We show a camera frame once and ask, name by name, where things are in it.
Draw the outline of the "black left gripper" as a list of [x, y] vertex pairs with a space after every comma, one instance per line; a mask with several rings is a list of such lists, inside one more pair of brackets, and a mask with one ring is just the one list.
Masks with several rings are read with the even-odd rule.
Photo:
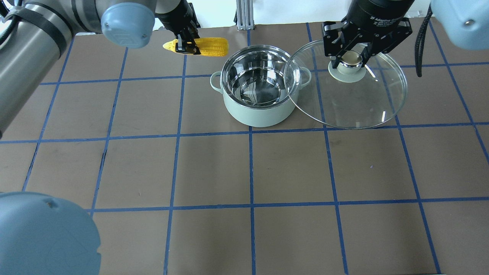
[[187, 0], [158, 0], [155, 17], [177, 39], [177, 53], [201, 54], [196, 42], [196, 39], [200, 38], [198, 29], [201, 26], [191, 3]]

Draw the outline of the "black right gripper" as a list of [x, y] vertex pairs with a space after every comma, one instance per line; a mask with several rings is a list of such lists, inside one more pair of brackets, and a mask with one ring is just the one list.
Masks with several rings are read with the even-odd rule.
[[341, 58], [354, 46], [362, 44], [361, 67], [379, 53], [387, 54], [409, 37], [413, 31], [405, 17], [412, 0], [353, 0], [341, 21], [325, 21], [322, 25], [325, 56], [335, 57], [336, 69]]

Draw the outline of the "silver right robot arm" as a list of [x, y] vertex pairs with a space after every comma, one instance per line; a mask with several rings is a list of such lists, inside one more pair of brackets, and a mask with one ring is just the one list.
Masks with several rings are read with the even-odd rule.
[[[365, 44], [360, 58], [365, 65], [371, 57], [390, 53], [413, 33], [406, 16], [412, 0], [353, 0], [341, 21], [322, 25], [324, 54], [337, 68], [340, 58], [354, 46]], [[427, 26], [432, 17], [442, 24], [449, 40], [467, 50], [488, 49], [487, 0], [432, 0], [415, 42], [415, 65], [423, 60]]]

